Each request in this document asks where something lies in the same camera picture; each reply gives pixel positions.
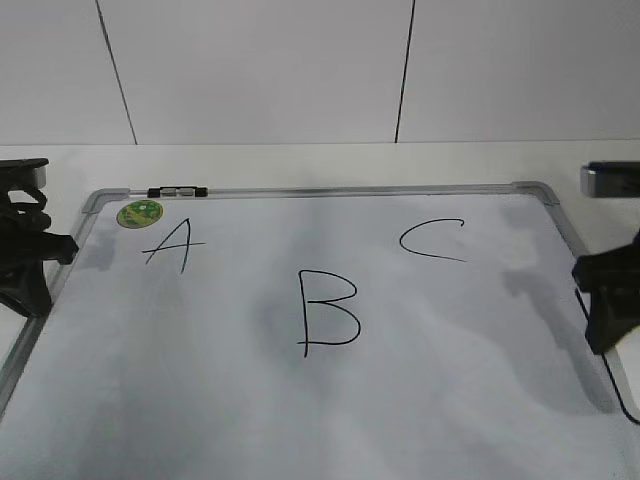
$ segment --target white table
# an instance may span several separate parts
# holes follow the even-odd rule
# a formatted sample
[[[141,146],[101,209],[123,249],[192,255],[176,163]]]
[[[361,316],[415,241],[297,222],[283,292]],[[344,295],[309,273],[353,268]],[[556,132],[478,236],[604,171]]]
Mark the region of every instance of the white table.
[[[640,141],[0,147],[0,158],[28,157],[51,161],[45,193],[54,233],[69,232],[87,196],[101,188],[455,185],[525,180],[545,182],[555,191],[591,252],[629,243],[640,227],[640,199],[586,198],[579,183],[580,166],[590,161],[640,160]],[[0,359],[22,325],[16,314],[0,309]],[[617,354],[618,374],[624,372],[630,387],[622,393],[640,405],[640,330],[618,345]]]

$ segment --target whiteboard surface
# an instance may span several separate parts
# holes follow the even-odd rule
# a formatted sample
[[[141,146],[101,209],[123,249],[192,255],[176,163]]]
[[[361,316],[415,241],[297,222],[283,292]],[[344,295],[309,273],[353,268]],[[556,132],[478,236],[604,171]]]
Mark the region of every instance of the whiteboard surface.
[[[0,476],[637,478],[637,430],[583,338],[573,258],[529,196],[108,204],[0,423]],[[185,218],[192,245],[148,254]],[[455,257],[464,262],[410,253]],[[168,244],[183,243],[184,233]],[[308,345],[300,270],[357,286]],[[303,273],[308,338],[357,333]]]

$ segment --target black marker writing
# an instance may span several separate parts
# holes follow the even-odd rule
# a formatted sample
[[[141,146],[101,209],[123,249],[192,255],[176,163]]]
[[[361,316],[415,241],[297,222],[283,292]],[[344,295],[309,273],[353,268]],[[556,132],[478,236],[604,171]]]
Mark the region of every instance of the black marker writing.
[[[431,258],[442,258],[444,260],[454,260],[456,262],[466,262],[466,260],[462,260],[460,258],[455,258],[455,257],[446,257],[444,255],[433,255],[430,253],[424,253],[424,252],[418,252],[416,250],[412,250],[409,247],[407,247],[404,244],[404,237],[406,237],[409,233],[411,233],[412,231],[420,228],[420,227],[424,227],[425,225],[429,225],[431,223],[437,223],[437,222],[459,222],[460,226],[464,226],[464,220],[462,220],[461,218],[438,218],[436,220],[429,220],[427,222],[422,222],[419,223],[418,225],[414,225],[413,227],[411,227],[409,230],[407,230],[406,232],[404,232],[401,236],[400,236],[400,246],[405,249],[407,252],[409,253],[415,253],[416,255],[422,255],[423,257],[431,257]]]
[[[187,226],[187,238],[186,238],[186,243],[180,244],[180,245],[169,245],[167,247],[163,247],[163,245],[167,242],[167,240],[169,240],[171,238],[171,236],[176,233],[178,231],[178,229],[182,226],[182,225],[186,225]],[[184,273],[184,269],[187,267],[187,260],[189,259],[189,247],[191,245],[204,245],[204,243],[202,242],[198,242],[198,243],[191,243],[191,221],[188,218],[185,218],[183,221],[181,221],[178,226],[176,228],[174,228],[173,230],[171,230],[171,232],[169,232],[169,235],[167,235],[166,237],[164,237],[164,240],[162,240],[160,242],[160,244],[151,250],[143,250],[142,253],[150,253],[151,255],[149,255],[149,257],[147,258],[147,261],[145,262],[145,264],[148,264],[151,259],[153,258],[153,256],[156,254],[156,252],[160,252],[162,250],[168,250],[170,248],[180,248],[180,247],[184,247],[184,258],[182,260],[182,268],[180,269],[180,273]]]
[[[339,278],[340,280],[348,283],[349,285],[351,285],[353,287],[353,293],[350,295],[345,295],[344,297],[338,297],[338,298],[330,298],[330,299],[325,299],[325,300],[307,300],[307,296],[304,290],[304,278],[303,278],[303,273],[317,273],[319,275],[327,275],[330,277],[335,277],[335,278]],[[347,300],[348,298],[353,298],[356,296],[356,294],[358,293],[358,287],[356,287],[353,282],[347,280],[344,277],[341,277],[340,275],[336,275],[335,273],[330,273],[330,272],[323,272],[321,270],[300,270],[298,272],[298,280],[300,281],[300,294],[302,295],[302,312],[304,315],[304,342],[298,342],[298,345],[302,345],[304,344],[304,356],[305,358],[307,357],[307,355],[309,354],[309,345],[310,344],[314,344],[314,345],[346,345],[348,343],[353,342],[356,338],[358,338],[358,336],[360,335],[360,332],[362,331],[362,325],[360,325],[360,320],[358,320],[356,318],[356,316],[351,313],[349,310],[347,310],[344,307],[341,307],[340,305],[336,305],[336,302],[339,302],[341,300]],[[348,340],[344,340],[342,342],[321,342],[321,341],[314,341],[314,340],[309,340],[309,318],[307,316],[307,304],[320,304],[320,305],[326,305],[328,307],[333,307],[333,308],[337,308],[338,310],[341,310],[342,312],[346,313],[347,315],[349,315],[355,322],[357,325],[357,331],[356,334],[349,338]]]

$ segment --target white wall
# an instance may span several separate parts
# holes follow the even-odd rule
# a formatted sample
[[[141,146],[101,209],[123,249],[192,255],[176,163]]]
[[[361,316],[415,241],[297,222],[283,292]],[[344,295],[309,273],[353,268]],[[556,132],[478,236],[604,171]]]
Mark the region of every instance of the white wall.
[[[102,0],[140,143],[390,142],[411,0]],[[400,141],[640,138],[640,1],[416,0]],[[0,5],[0,144],[132,143],[95,0]]]
[[[393,141],[411,0],[102,8],[140,143]]]
[[[640,137],[640,1],[417,0],[400,140]]]
[[[0,144],[132,143],[90,0],[0,4]]]

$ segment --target green round magnet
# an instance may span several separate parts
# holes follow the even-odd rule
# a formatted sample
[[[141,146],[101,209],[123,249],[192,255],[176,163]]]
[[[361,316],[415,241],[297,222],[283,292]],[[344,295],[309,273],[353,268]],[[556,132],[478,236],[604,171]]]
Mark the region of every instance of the green round magnet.
[[[153,200],[138,200],[120,209],[116,220],[124,228],[144,228],[162,217],[162,205]]]

